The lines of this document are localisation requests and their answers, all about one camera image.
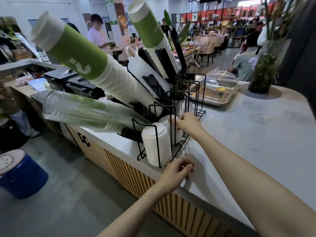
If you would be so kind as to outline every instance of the glass vase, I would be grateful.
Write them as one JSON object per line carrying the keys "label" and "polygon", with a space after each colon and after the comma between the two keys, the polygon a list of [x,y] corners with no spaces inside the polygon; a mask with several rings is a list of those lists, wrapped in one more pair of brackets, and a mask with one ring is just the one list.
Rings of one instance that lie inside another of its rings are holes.
{"label": "glass vase", "polygon": [[289,45],[290,40],[266,41],[259,54],[249,91],[257,94],[269,92]]}

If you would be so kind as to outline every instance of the wooden counter front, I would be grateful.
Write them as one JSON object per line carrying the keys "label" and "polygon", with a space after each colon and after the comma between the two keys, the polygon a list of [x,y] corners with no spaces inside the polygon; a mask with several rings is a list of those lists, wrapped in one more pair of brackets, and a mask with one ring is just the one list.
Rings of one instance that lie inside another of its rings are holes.
{"label": "wooden counter front", "polygon": [[[140,198],[155,184],[153,179],[75,131],[70,125],[67,127],[85,156],[117,179],[135,197]],[[187,237],[241,236],[175,193],[164,197],[154,211]]]}

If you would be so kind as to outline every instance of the question mark logo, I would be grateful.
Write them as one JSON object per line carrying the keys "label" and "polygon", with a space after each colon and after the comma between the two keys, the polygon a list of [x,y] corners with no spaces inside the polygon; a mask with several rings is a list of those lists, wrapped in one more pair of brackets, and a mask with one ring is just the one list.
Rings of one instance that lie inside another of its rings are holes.
{"label": "question mark logo", "polygon": [[257,62],[258,62],[258,57],[252,57],[252,58],[250,58],[249,59],[249,61],[248,61],[249,63],[251,63],[252,62],[252,68],[251,68],[251,70],[255,70],[255,67],[256,67],[256,64],[257,64]]}
{"label": "question mark logo", "polygon": [[77,71],[80,72],[80,73],[82,73],[82,74],[88,74],[88,73],[90,73],[90,71],[91,71],[90,65],[86,65],[86,66],[84,67],[84,69],[83,69],[82,66],[81,66],[81,64],[80,64],[79,62],[77,62],[77,61],[76,61],[75,59],[73,59],[73,58],[70,58],[70,59],[69,59],[69,62],[70,62],[71,64],[74,64],[74,65],[76,66],[76,68],[77,68]]}

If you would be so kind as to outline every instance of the black hair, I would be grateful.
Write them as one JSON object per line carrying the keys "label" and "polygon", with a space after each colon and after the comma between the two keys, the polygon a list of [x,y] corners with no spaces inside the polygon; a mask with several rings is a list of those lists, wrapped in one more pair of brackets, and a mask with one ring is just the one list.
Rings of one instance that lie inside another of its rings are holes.
{"label": "black hair", "polygon": [[248,47],[255,47],[257,46],[257,42],[258,42],[258,38],[259,38],[260,32],[258,31],[254,31],[252,33],[250,33],[246,40],[247,40],[247,46]]}
{"label": "black hair", "polygon": [[77,28],[73,23],[68,22],[67,24],[68,24],[70,27],[72,27],[73,29],[75,29],[77,32],[80,33],[80,31],[78,30],[78,28]]}
{"label": "black hair", "polygon": [[96,14],[96,13],[91,15],[91,22],[95,22],[95,21],[98,21],[99,23],[103,24],[102,18],[100,17],[99,14]]}

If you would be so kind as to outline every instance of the white sneaker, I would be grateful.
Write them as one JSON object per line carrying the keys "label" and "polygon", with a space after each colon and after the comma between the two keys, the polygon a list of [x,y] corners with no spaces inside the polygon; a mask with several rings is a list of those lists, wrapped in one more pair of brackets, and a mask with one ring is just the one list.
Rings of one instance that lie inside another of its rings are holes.
{"label": "white sneaker", "polygon": [[40,131],[36,131],[33,128],[31,128],[31,132],[30,132],[29,138],[33,138],[33,137],[36,137],[38,135],[40,135]]}

